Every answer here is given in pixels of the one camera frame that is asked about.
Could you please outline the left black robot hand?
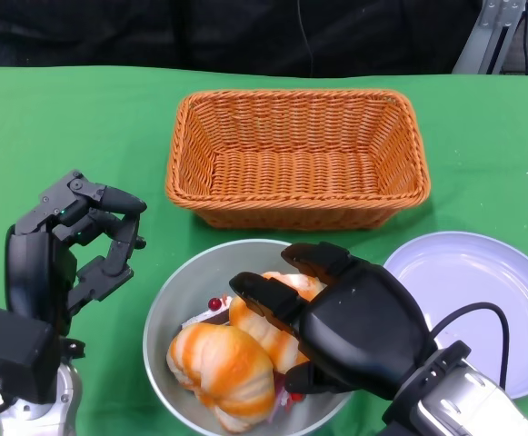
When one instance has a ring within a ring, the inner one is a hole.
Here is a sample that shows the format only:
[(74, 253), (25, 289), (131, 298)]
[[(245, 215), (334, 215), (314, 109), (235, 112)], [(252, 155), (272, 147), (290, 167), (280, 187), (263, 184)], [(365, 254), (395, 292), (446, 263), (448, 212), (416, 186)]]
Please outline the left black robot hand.
[(39, 196), (5, 243), (9, 311), (69, 333), (74, 315), (129, 281), (128, 261), (145, 248), (139, 223), (147, 205), (73, 170)]

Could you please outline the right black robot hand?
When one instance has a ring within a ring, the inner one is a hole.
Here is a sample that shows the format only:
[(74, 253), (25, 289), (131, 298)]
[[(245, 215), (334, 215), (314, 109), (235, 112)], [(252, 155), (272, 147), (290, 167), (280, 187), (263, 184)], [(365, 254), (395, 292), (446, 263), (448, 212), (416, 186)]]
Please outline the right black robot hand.
[(437, 349), (413, 296), (383, 266), (331, 243), (296, 243), (282, 258), (324, 288), (310, 302), (277, 279), (240, 272), (229, 284), (307, 357), (285, 375), (291, 393), (368, 391), (391, 400)]

